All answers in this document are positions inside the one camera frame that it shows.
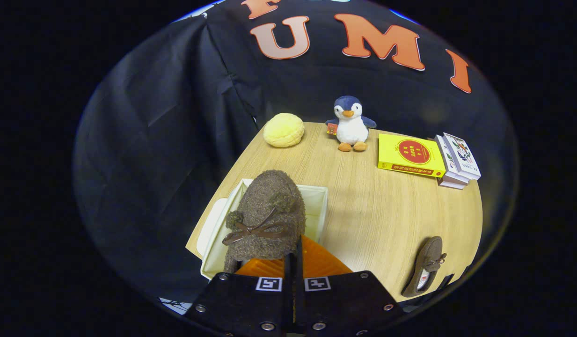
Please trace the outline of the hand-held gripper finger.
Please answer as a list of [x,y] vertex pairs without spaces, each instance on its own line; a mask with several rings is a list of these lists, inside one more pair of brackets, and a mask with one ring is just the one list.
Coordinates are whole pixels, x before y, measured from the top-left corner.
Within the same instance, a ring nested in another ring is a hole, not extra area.
[[212,335],[288,335],[294,328],[292,263],[285,277],[217,273],[185,312],[190,323]]
[[402,320],[403,310],[371,271],[303,277],[295,258],[295,324],[306,337],[371,337]]

